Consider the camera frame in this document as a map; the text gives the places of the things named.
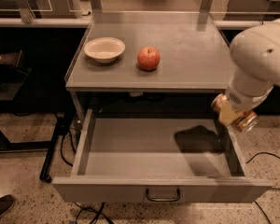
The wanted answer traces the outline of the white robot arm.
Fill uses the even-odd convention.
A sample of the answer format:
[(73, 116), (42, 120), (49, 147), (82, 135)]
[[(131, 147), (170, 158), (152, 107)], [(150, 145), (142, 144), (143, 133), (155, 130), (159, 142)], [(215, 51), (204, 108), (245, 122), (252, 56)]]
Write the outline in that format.
[(230, 44), (236, 65), (218, 120), (232, 125), (280, 87), (280, 19), (243, 30)]

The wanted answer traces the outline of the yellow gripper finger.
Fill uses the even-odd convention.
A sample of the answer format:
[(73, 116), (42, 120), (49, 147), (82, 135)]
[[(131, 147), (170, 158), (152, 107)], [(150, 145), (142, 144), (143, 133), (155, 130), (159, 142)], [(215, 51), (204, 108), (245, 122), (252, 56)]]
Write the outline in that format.
[(234, 111), (229, 104), (223, 104), (219, 112), (218, 120), (226, 127), (233, 124), (243, 115), (242, 111)]

